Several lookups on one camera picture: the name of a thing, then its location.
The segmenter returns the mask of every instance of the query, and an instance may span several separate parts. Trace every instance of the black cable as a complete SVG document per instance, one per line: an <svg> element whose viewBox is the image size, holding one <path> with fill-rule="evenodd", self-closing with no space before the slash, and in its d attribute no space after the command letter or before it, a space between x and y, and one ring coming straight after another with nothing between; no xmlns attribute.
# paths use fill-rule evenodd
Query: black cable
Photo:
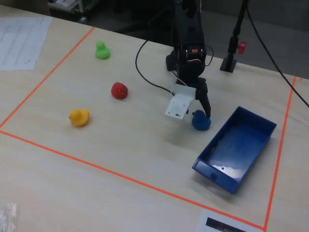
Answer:
<svg viewBox="0 0 309 232"><path fill-rule="evenodd" d="M211 54L211 60L209 61L208 65L205 65L205 67L210 66L211 62L212 62L212 58L213 58L213 48L210 45L206 45L206 47L210 47L212 54Z"/></svg>
<svg viewBox="0 0 309 232"><path fill-rule="evenodd" d="M303 97L296 91L296 89L291 85L291 83L288 81L288 79L286 79L286 77L283 75L283 73L281 72L281 70L279 69L279 67L277 66L275 60L273 59L273 57L271 56L270 52L268 51L268 49L266 48L264 42L262 41L259 33L257 32L257 29L253 23L253 20L251 18L250 12L249 12L249 8L247 6L247 14L248 14L248 18L252 24L252 27L256 33L257 38L259 39L259 41L261 42L263 48L265 49L265 51L267 52L269 58L271 59L272 63L275 65L276 69L278 70L278 72L281 74L281 76L284 78L284 80L288 83L288 85L291 87L291 89L296 93L296 95L304 102L304 104L306 104L307 107L309 107L309 104L305 101L305 99L303 99Z"/></svg>
<svg viewBox="0 0 309 232"><path fill-rule="evenodd" d="M139 54L140 54L141 49L144 47L144 45L145 45L147 42L148 42L148 40L146 40L146 41L142 44L142 46L140 46L140 49L139 49L139 51L138 51L137 54L136 54L136 57L135 57L135 67L136 67L136 70L139 72L140 76L141 76L145 81L147 81L150 85L155 86L155 87L158 87L158 88L161 88L161 89L163 89L163 90L165 90L165 91L167 91L167 92L170 93L171 91L168 90L167 88L164 88L164 87L162 87L162 86L158 86L158 85L156 85L156 84L151 83L150 81L148 81L148 80L141 74L139 68L137 67L137 58L139 57Z"/></svg>

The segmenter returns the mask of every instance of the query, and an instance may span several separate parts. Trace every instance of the plastic bag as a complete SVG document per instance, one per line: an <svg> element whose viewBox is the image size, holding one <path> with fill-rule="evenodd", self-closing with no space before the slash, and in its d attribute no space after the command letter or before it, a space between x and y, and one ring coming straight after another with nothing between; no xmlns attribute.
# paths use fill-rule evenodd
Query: plastic bag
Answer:
<svg viewBox="0 0 309 232"><path fill-rule="evenodd" d="M16 232L16 208L15 203L0 208L0 232Z"/></svg>

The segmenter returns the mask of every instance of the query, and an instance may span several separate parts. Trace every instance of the yellow rubber duck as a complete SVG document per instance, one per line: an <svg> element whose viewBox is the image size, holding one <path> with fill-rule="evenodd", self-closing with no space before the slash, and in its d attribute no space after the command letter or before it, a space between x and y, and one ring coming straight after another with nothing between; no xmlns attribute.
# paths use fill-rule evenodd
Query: yellow rubber duck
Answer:
<svg viewBox="0 0 309 232"><path fill-rule="evenodd" d="M89 111L83 110L72 110L69 116L71 123L77 127L82 127L89 121Z"/></svg>

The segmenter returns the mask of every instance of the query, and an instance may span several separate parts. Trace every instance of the paper sheet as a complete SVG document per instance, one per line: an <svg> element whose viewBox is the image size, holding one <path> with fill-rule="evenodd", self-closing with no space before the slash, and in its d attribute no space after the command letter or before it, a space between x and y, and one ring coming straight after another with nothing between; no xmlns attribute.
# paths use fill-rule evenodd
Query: paper sheet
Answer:
<svg viewBox="0 0 309 232"><path fill-rule="evenodd" d="M0 18L0 70L33 70L52 17Z"/></svg>
<svg viewBox="0 0 309 232"><path fill-rule="evenodd" d="M197 232L263 232L262 230L204 209L199 219Z"/></svg>

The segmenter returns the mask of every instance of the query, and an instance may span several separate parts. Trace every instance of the table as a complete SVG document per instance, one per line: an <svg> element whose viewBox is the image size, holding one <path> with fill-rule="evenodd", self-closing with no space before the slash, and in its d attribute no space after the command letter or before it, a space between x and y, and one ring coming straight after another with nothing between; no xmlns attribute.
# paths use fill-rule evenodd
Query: table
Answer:
<svg viewBox="0 0 309 232"><path fill-rule="evenodd" d="M0 13L35 16L7 7ZM98 40L111 49L109 59L95 58ZM204 208L264 231L305 231L309 114L280 75L239 63L234 73L221 72L222 60L214 58L201 75L211 128L198 132L190 115L165 116L171 95L137 73L142 43L54 19L35 70L0 72L0 199L18 204L20 231L187 232ZM165 87L170 51L148 42L138 60L142 74ZM287 78L309 99L308 80ZM112 98L114 82L128 87L124 101ZM278 125L231 195L191 166L239 105ZM86 127L70 124L73 108L90 111ZM200 108L195 101L190 111Z"/></svg>

